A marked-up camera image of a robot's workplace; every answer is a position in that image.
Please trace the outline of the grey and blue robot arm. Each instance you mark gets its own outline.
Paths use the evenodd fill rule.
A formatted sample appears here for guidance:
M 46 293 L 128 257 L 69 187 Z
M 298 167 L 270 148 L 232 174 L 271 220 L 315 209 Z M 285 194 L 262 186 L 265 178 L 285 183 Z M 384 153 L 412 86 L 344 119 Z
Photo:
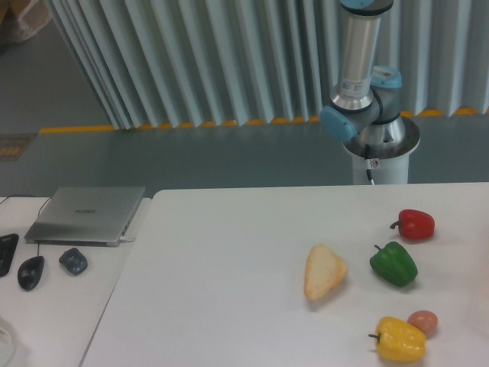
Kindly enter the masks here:
M 400 71 L 375 66 L 383 16 L 392 1 L 341 1 L 346 16 L 338 82 L 319 113 L 334 138 L 361 146 L 394 146 L 404 138 L 400 118 Z

